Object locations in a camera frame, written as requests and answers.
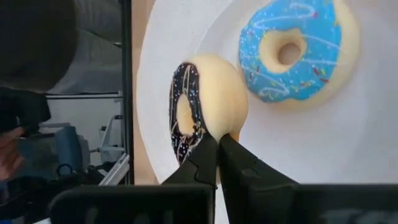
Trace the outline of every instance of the white plate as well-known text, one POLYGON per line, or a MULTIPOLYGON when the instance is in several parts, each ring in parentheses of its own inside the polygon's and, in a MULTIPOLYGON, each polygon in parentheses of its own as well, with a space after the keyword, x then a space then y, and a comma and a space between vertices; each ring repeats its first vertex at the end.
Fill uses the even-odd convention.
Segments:
MULTIPOLYGON (((160 182, 178 166, 167 115, 173 71, 198 45, 197 52, 214 52, 236 64, 239 31, 265 1, 157 0, 141 55, 137 112, 160 182)), ((286 115, 266 110, 249 94, 241 144, 299 182, 398 182, 398 2, 373 2, 350 2, 361 23, 362 53, 352 80, 333 99, 286 115)), ((227 222, 219 197, 216 223, 227 222)))
MULTIPOLYGON (((234 1, 197 53, 216 53, 236 65, 240 30, 264 3, 234 1)), ((361 24, 361 56, 336 96, 318 108, 282 114, 249 93, 240 143, 298 182, 398 182, 398 2, 349 4, 361 24)))

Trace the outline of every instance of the donut hole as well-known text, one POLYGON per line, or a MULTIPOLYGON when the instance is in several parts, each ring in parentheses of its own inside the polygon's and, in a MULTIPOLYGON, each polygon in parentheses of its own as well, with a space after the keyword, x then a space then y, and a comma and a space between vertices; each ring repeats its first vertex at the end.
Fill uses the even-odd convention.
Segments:
POLYGON ((266 32, 259 45, 259 58, 268 71, 282 74, 290 70, 307 50, 300 29, 266 32))
POLYGON ((280 48, 278 61, 282 65, 292 65, 299 60, 300 55, 300 47, 296 43, 288 43, 280 48))
POLYGON ((193 134, 192 111, 188 97, 185 94, 182 94, 177 101, 177 124, 181 134, 193 134))

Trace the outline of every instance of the human hand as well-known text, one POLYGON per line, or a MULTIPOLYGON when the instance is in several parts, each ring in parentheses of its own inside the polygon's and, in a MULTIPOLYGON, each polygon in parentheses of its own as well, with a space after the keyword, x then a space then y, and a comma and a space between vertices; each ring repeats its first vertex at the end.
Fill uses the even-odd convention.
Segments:
POLYGON ((10 178, 24 160, 19 154, 16 140, 23 133, 24 129, 19 127, 0 134, 0 181, 10 178))

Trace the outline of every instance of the wooden table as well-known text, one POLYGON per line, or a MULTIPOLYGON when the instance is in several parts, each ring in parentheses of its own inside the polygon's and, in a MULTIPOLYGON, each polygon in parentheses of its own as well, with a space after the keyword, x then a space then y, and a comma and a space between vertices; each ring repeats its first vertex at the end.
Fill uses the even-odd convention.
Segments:
POLYGON ((133 83, 133 123, 134 123, 134 175, 136 184, 158 184, 150 165, 139 130, 136 111, 136 80, 140 61, 142 41, 147 21, 155 0, 132 0, 132 83, 133 83))

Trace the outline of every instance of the person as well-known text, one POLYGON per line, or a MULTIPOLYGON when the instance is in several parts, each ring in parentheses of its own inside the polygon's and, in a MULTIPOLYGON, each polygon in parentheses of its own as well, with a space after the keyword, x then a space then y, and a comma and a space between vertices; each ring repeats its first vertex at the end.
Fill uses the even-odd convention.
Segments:
MULTIPOLYGON (((0 0, 0 87, 70 95, 121 90, 118 0, 0 0)), ((0 134, 0 180, 22 158, 0 134)))
POLYGON ((15 141, 23 134, 24 129, 18 127, 0 135, 0 182, 12 177, 24 161, 19 154, 17 141, 15 141))

